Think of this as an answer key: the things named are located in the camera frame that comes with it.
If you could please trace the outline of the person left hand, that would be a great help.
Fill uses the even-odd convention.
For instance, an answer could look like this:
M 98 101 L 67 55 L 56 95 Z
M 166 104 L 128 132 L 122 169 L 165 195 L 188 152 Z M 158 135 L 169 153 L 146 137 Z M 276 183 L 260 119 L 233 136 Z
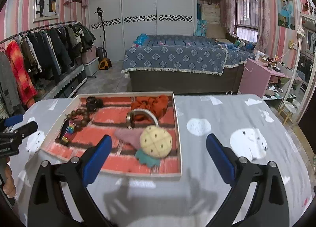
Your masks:
M 3 191 L 7 195 L 8 198 L 13 198 L 16 194 L 16 187 L 14 185 L 14 180 L 12 178 L 12 170 L 8 164 L 10 162 L 10 158 L 7 157 L 5 160 L 6 160 L 6 165 L 4 168 L 4 173 L 7 180 L 4 182 Z

